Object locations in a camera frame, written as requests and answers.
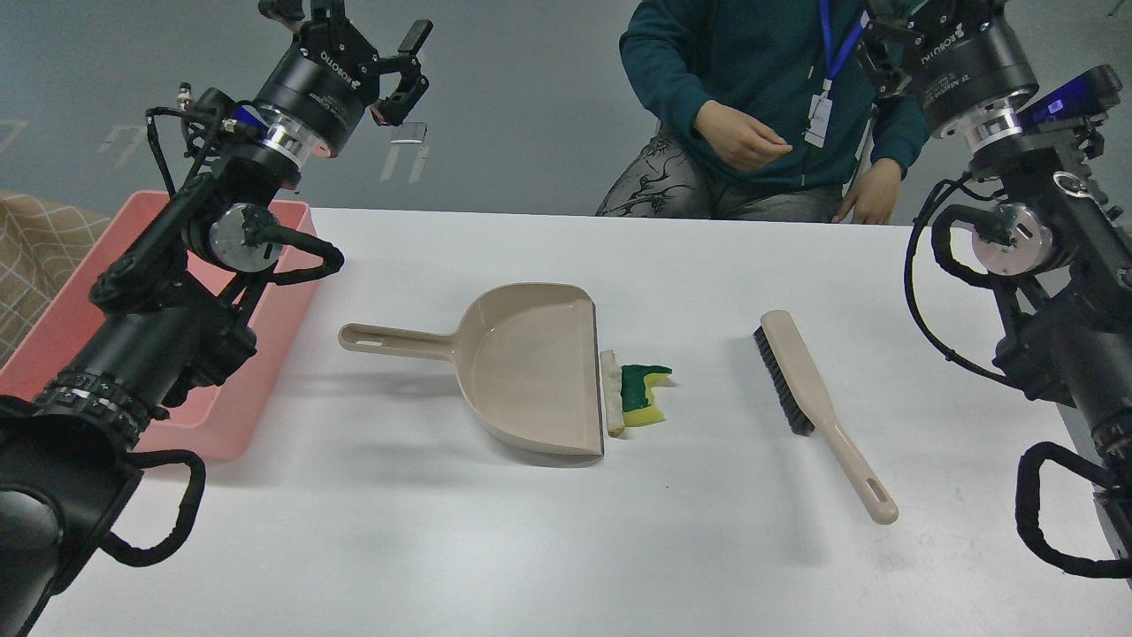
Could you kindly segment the person right hand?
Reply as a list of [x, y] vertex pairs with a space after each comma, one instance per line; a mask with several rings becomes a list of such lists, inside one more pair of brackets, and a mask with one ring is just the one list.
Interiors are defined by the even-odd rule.
[[755, 173], [792, 152], [792, 146], [767, 124], [715, 100], [698, 107], [692, 128], [724, 165], [741, 173]]

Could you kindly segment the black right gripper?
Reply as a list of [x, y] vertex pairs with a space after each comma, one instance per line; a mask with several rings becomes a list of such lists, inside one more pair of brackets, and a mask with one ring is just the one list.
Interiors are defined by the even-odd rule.
[[1038, 92], [1003, 1], [867, 1], [856, 57], [880, 98], [917, 101], [935, 137]]

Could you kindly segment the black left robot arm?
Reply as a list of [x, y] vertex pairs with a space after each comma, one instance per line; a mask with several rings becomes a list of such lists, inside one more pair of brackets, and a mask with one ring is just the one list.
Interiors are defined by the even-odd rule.
[[340, 1], [261, 1], [291, 32], [257, 96], [183, 83], [146, 112], [168, 203], [102, 272], [88, 298], [103, 322], [38, 395], [3, 398], [3, 634], [31, 632], [97, 551], [129, 567], [174, 554], [201, 507], [190, 450], [137, 451], [194, 388], [218, 387], [257, 351], [254, 310], [271, 286], [338, 272], [331, 242], [271, 213], [309, 157], [336, 157], [365, 114], [404, 124], [429, 88], [419, 52], [431, 20], [396, 52], [365, 38]]

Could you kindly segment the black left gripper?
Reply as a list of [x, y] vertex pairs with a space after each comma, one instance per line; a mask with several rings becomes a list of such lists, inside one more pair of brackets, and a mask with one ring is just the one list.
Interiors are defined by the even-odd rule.
[[380, 55], [348, 20], [344, 1], [259, 1], [258, 11], [294, 37], [255, 105], [305, 129], [309, 152], [338, 156], [365, 113], [380, 126], [408, 120], [409, 75], [421, 74], [431, 20], [414, 20], [397, 52]]

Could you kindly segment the person left hand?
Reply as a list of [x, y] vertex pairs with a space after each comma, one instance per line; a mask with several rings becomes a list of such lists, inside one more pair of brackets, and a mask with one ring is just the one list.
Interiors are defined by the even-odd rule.
[[850, 221], [857, 225], [889, 225], [900, 196], [903, 166], [882, 157], [867, 169], [838, 206], [832, 223]]

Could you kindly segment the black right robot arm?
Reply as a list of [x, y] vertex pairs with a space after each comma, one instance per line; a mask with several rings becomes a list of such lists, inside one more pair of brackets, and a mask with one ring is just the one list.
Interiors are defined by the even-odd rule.
[[[1040, 96], [1002, 1], [869, 1], [856, 48], [882, 98], [912, 96], [935, 137], [961, 138], [974, 156], [938, 182], [914, 222], [952, 277], [995, 298], [1004, 335], [994, 371], [929, 336], [946, 359], [1032, 402], [1080, 412], [1096, 459], [1060, 444], [1023, 453], [1015, 524], [1023, 543], [1067, 575], [1129, 578], [1129, 234], [1088, 161], [1121, 100], [1110, 64]], [[1095, 488], [1114, 556], [1070, 556], [1039, 525], [1040, 472], [1060, 464]]]

